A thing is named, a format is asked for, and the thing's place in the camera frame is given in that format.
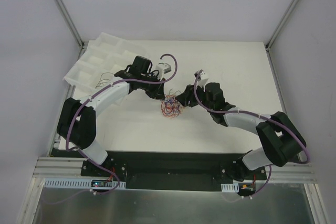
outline tangled wire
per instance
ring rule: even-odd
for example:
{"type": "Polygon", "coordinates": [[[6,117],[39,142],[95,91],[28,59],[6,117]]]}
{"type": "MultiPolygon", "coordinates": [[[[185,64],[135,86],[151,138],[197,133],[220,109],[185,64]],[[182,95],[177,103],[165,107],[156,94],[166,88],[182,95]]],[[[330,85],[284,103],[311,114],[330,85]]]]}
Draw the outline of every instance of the tangled wire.
{"type": "Polygon", "coordinates": [[[175,99],[176,93],[170,94],[169,91],[169,94],[165,95],[164,100],[161,101],[161,111],[166,118],[174,118],[182,113],[183,107],[175,99]]]}

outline white table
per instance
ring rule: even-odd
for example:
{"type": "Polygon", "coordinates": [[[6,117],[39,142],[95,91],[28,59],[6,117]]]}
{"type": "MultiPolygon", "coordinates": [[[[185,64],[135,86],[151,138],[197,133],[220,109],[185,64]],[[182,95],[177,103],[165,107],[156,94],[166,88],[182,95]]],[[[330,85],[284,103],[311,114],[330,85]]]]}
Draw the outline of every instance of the white table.
{"type": "MultiPolygon", "coordinates": [[[[165,93],[170,89],[183,92],[194,83],[194,73],[203,69],[209,82],[221,84],[229,103],[257,113],[281,111],[261,42],[137,42],[147,49],[154,66],[162,54],[177,58],[176,77],[165,84],[165,93]]],[[[73,97],[84,95],[76,89],[73,97]]],[[[97,118],[97,140],[109,151],[244,153],[261,146],[258,136],[216,124],[200,106],[185,108],[180,116],[168,119],[160,105],[144,91],[133,91],[120,106],[110,106],[97,118]]],[[[60,149],[64,146],[62,139],[60,149]]]]}

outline gray floor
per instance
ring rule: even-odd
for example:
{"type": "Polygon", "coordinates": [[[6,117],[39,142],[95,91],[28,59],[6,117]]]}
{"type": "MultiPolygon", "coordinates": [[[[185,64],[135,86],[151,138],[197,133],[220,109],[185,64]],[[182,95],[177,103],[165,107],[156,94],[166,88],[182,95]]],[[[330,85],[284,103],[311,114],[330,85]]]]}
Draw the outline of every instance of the gray floor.
{"type": "MultiPolygon", "coordinates": [[[[58,201],[77,191],[44,188],[43,197],[58,201]]],[[[34,223],[314,223],[302,185],[270,184],[252,200],[231,202],[236,199],[236,194],[190,191],[84,192],[57,205],[39,203],[34,223]]]]}

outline white wall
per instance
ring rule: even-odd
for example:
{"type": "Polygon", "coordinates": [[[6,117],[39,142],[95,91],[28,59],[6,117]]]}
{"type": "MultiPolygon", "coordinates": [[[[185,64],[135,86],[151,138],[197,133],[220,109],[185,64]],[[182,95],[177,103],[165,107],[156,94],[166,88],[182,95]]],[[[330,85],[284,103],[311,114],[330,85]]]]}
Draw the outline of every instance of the white wall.
{"type": "Polygon", "coordinates": [[[84,40],[267,42],[291,0],[63,0],[84,40]]]}
{"type": "Polygon", "coordinates": [[[0,0],[0,223],[15,223],[79,48],[53,0],[0,0]]]}
{"type": "Polygon", "coordinates": [[[302,0],[271,57],[288,114],[307,140],[331,223],[336,223],[336,0],[302,0]]]}

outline metal frame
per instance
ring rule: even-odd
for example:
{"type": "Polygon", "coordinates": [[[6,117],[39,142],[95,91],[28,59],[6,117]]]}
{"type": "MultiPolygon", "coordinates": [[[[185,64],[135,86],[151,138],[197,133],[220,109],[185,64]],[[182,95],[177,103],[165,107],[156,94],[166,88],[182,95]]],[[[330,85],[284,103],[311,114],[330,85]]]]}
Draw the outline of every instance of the metal frame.
{"type": "MultiPolygon", "coordinates": [[[[79,57],[84,53],[87,43],[84,43],[81,39],[78,30],[76,29],[74,22],[72,21],[64,3],[62,0],[54,0],[56,5],[63,16],[66,24],[68,25],[74,39],[76,40],[81,51],[79,57]]],[[[279,24],[277,25],[272,37],[269,42],[266,44],[266,52],[269,59],[270,67],[272,74],[274,76],[275,84],[279,94],[280,102],[283,111],[286,111],[284,100],[282,98],[282,89],[278,80],[277,73],[274,69],[272,58],[269,54],[269,50],[283,29],[284,25],[291,16],[293,10],[296,8],[300,0],[292,0],[286,9],[284,15],[282,16],[279,24]]],[[[66,96],[67,99],[71,97],[74,92],[74,88],[71,86],[68,87],[66,96]]],[[[54,129],[54,134],[52,136],[52,148],[59,144],[59,136],[54,129]]],[[[92,178],[92,179],[101,179],[96,177],[81,177],[80,172],[82,168],[82,162],[84,158],[57,158],[57,157],[41,157],[38,159],[32,180],[30,182],[28,192],[24,201],[24,206],[18,218],[18,223],[32,223],[34,215],[36,214],[38,201],[40,198],[41,190],[45,181],[45,178],[92,178]]],[[[273,167],[272,177],[270,183],[291,183],[291,184],[304,184],[308,202],[313,214],[313,218],[316,224],[329,223],[324,203],[322,201],[320,190],[317,184],[315,173],[311,165],[296,165],[296,164],[287,164],[284,167],[273,167]]]]}

